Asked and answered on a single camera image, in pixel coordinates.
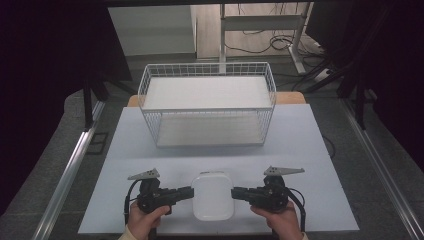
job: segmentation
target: human hand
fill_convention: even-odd
[[[169,212],[169,210],[169,206],[162,206],[146,214],[140,210],[137,201],[134,201],[130,206],[127,227],[137,240],[147,240],[150,229],[157,228],[160,225],[160,217]]]
[[[277,232],[280,240],[303,239],[293,202],[289,201],[287,207],[279,213],[268,212],[254,206],[251,206],[250,209],[252,212],[266,218],[268,227]]]

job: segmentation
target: wall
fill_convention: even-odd
[[[109,8],[125,56],[194,53],[190,6]]]

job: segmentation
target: white tabletop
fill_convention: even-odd
[[[293,104],[275,107],[264,146],[179,149],[156,148],[140,109],[124,108],[79,233],[123,232],[129,175],[155,167],[162,188],[179,188],[191,185],[200,172],[222,170],[234,186],[258,187],[270,165],[305,169],[284,180],[306,199],[306,231],[358,230],[310,106]],[[173,213],[162,218],[158,233],[270,233],[247,202],[235,201],[233,217],[215,222],[196,219],[192,207],[191,199],[178,202]]]

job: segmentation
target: floor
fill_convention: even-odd
[[[271,9],[272,6],[271,8],[264,7],[263,11],[267,12],[271,11]],[[265,36],[266,33],[263,34],[262,38],[265,40],[270,36]],[[265,40],[262,43],[256,40],[255,43],[251,43],[246,40],[243,41],[245,45],[241,47],[253,48],[254,46],[257,49],[263,49],[264,46],[268,45]],[[304,50],[316,54],[322,53],[322,50],[316,47],[307,36],[304,36],[302,41],[305,42]],[[236,43],[240,43],[240,41],[232,40],[232,37],[228,36],[229,45],[234,44],[235,46]],[[199,51],[198,59],[190,57],[180,58],[178,56],[128,58],[133,81],[124,82],[124,84],[137,89],[144,66],[148,63],[216,61],[218,55],[214,49],[214,47],[210,47],[209,50],[204,50],[204,53],[202,53],[204,54],[202,55],[203,58],[199,57]],[[297,76],[287,51],[279,51],[278,54],[265,53],[259,56],[241,51],[228,51],[227,54],[229,56],[228,61],[269,62],[278,91],[301,90],[314,83],[312,79],[300,81],[302,78]],[[321,61],[319,57],[304,56],[307,70],[313,69],[313,66],[316,66]],[[307,103],[311,105],[329,154],[334,155],[332,157],[334,167],[339,174],[341,184],[361,230],[358,232],[339,233],[311,232],[308,233],[309,238],[410,239],[364,147],[360,144],[343,112],[340,99],[335,91],[338,85],[339,82],[333,82],[314,93],[305,94],[305,98]],[[58,220],[52,229],[50,239],[118,238],[118,235],[81,236],[76,234],[101,171],[120,112],[126,106],[130,97],[130,94],[112,84],[106,83],[106,86],[110,96],[108,101],[106,101],[96,135],[81,163],[67,200],[64,202]],[[411,205],[419,222],[423,223],[424,191],[422,191],[422,186],[424,186],[424,174],[379,121],[378,116],[372,110],[372,99],[370,97],[369,99],[369,103],[365,106],[364,118],[367,133],[373,140],[380,156],[384,159],[393,179]],[[69,96],[66,100],[65,114],[49,145],[6,213],[1,216],[0,239],[30,239],[33,236],[62,172],[67,166],[83,127],[84,110],[82,92],[79,91]]]

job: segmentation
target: white wire basket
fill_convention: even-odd
[[[275,91],[268,63],[150,64],[138,103],[157,147],[263,145]]]

